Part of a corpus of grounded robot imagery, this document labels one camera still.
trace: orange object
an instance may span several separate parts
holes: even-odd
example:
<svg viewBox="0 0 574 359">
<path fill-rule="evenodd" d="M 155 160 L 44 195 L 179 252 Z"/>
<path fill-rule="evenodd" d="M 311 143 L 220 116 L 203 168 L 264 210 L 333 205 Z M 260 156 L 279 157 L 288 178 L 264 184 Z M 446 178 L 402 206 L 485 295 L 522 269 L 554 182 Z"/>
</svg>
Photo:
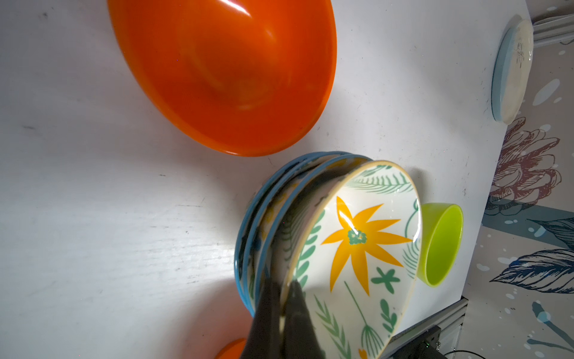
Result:
<svg viewBox="0 0 574 359">
<path fill-rule="evenodd" d="M 213 149 L 263 156 L 301 139 L 333 85 L 329 0 L 108 0 L 139 85 Z"/>
<path fill-rule="evenodd" d="M 246 339 L 237 339 L 225 346 L 215 356 L 215 359 L 239 359 L 241 353 L 243 353 L 243 348 L 245 348 Z"/>
</svg>

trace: ceramic bowl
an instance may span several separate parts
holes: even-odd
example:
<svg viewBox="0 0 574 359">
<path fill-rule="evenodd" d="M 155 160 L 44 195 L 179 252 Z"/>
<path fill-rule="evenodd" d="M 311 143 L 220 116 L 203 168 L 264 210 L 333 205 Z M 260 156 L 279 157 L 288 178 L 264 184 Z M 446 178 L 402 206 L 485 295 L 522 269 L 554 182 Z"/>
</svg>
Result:
<svg viewBox="0 0 574 359">
<path fill-rule="evenodd" d="M 277 283 L 283 283 L 285 276 L 289 272 L 291 265 L 291 258 L 298 247 L 298 243 L 302 240 L 303 231 L 309 225 L 313 214 L 317 207 L 321 206 L 328 194 L 340 182 L 342 182 L 345 173 L 339 177 L 328 177 L 320 179 L 320 183 L 313 183 L 306 188 L 297 200 L 289 207 L 285 216 L 279 224 L 279 228 L 273 238 L 271 244 L 272 256 L 270 263 L 270 273 L 273 280 Z M 309 239 L 310 243 L 315 240 L 315 236 Z M 311 256 L 314 248 L 310 248 L 306 253 L 301 254 L 300 258 L 305 259 Z M 301 284 L 305 285 L 307 278 L 301 279 Z"/>
<path fill-rule="evenodd" d="M 234 256 L 234 272 L 235 272 L 235 284 L 237 285 L 237 290 L 239 291 L 239 296 L 243 301 L 243 304 L 247 307 L 249 301 L 249 296 L 241 286 L 241 278 L 243 277 L 243 254 L 247 244 L 247 230 L 251 228 L 251 223 L 253 221 L 253 216 L 259 210 L 261 206 L 261 200 L 270 191 L 270 189 L 279 181 L 279 179 L 284 176 L 291 168 L 293 168 L 298 163 L 304 161 L 308 157 L 314 157 L 322 154 L 322 152 L 307 153 L 305 155 L 299 156 L 296 159 L 288 162 L 283 167 L 281 167 L 277 172 L 275 172 L 271 177 L 269 177 L 253 195 L 251 201 L 247 205 L 247 210 L 241 226 L 239 227 L 239 233 L 237 235 L 237 240 L 235 242 L 235 256 Z"/>
<path fill-rule="evenodd" d="M 267 211 L 261 227 L 256 232 L 257 240 L 262 243 L 262 246 L 260 250 L 256 251 L 254 260 L 254 268 L 256 269 L 254 276 L 255 307 L 259 303 L 262 279 L 270 276 L 272 255 L 271 253 L 268 255 L 268 252 L 270 252 L 269 248 L 277 240 L 277 229 L 281 224 L 285 223 L 285 214 L 293 202 L 298 199 L 298 207 L 300 207 L 314 198 L 315 204 L 319 205 L 321 197 L 327 196 L 331 188 L 336 184 L 336 182 L 329 181 L 329 179 L 344 176 L 370 160 L 368 157 L 352 154 L 337 156 L 323 162 L 312 171 L 300 174 L 280 191 L 276 201 L 277 211 Z"/>
<path fill-rule="evenodd" d="M 337 45 L 329 0 L 108 0 L 108 9 L 143 91 L 205 146 L 278 152 L 327 104 Z"/>
<path fill-rule="evenodd" d="M 325 358 L 378 358 L 388 344 L 416 278 L 419 208 L 409 175 L 387 161 L 352 171 L 315 208 L 281 301 L 292 280 L 302 284 Z"/>
<path fill-rule="evenodd" d="M 463 238 L 463 210 L 456 204 L 425 203 L 422 212 L 422 248 L 417 276 L 438 287 L 455 263 Z"/>
<path fill-rule="evenodd" d="M 281 201 L 279 200 L 279 198 L 276 198 L 276 195 L 290 180 L 297 177 L 301 173 L 304 173 L 320 165 L 321 163 L 329 159 L 332 159 L 340 155 L 344 155 L 346 153 L 347 152 L 333 151 L 333 152 L 315 152 L 306 155 L 304 160 L 301 160 L 299 163 L 292 166 L 287 172 L 278 176 L 277 181 L 271 186 L 270 189 L 268 189 L 266 194 L 262 197 L 261 204 L 259 205 L 258 210 L 253 212 L 254 214 L 253 213 L 251 214 L 251 216 L 253 217 L 251 224 L 249 226 L 244 227 L 242 231 L 243 233 L 245 233 L 245 228 L 247 228 L 247 240 L 245 241 L 245 251 L 243 253 L 243 261 L 241 263 L 242 276 L 240 278 L 243 293 L 245 293 L 248 298 L 251 298 L 250 300 L 247 301 L 247 309 L 251 312 L 251 314 L 255 313 L 255 307 L 253 306 L 254 298 L 251 295 L 254 293 L 254 291 L 253 289 L 249 288 L 248 279 L 251 281 L 251 283 L 253 283 L 254 281 L 253 260 L 255 258 L 255 254 L 260 251 L 262 241 L 265 241 L 266 239 L 266 236 L 257 238 L 255 237 L 256 231 L 258 230 L 259 226 L 262 225 L 263 216 L 267 214 L 267 218 L 263 222 L 263 224 L 265 225 L 264 228 L 268 228 L 266 223 L 272 222 L 270 215 L 272 215 L 273 213 L 277 213 L 282 206 Z"/>
</svg>

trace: wallpaper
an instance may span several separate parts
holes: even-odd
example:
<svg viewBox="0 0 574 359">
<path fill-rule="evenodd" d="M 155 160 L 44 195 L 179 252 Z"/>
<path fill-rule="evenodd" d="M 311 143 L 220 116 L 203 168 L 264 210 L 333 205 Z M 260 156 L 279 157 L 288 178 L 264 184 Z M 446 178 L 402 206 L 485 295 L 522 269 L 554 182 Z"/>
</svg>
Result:
<svg viewBox="0 0 574 359">
<path fill-rule="evenodd" d="M 572 43 L 534 50 L 463 295 L 470 303 L 457 349 L 487 359 L 574 358 Z"/>
</svg>

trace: green bowl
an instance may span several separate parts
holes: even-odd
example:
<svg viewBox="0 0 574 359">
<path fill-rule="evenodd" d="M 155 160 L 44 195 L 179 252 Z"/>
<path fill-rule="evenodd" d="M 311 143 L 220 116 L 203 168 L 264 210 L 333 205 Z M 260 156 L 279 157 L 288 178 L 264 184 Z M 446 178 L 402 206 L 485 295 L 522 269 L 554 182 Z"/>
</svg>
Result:
<svg viewBox="0 0 574 359">
<path fill-rule="evenodd" d="M 421 206 L 422 249 L 417 276 L 430 287 L 447 277 L 463 236 L 463 211 L 456 204 L 427 203 Z"/>
</svg>

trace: table surface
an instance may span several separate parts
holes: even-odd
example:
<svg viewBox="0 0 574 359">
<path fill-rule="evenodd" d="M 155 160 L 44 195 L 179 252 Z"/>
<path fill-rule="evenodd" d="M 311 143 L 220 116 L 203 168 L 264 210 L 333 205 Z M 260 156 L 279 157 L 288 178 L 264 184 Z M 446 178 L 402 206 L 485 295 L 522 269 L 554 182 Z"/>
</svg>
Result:
<svg viewBox="0 0 574 359">
<path fill-rule="evenodd" d="M 290 159 L 390 160 L 425 202 L 461 205 L 439 288 L 418 281 L 398 330 L 460 299 L 505 125 L 490 86 L 524 0 L 333 0 L 335 84 L 291 148 L 199 145 L 150 103 L 104 1 L 0 3 L 0 357 L 212 358 L 246 335 L 233 282 L 252 193 Z"/>
</svg>

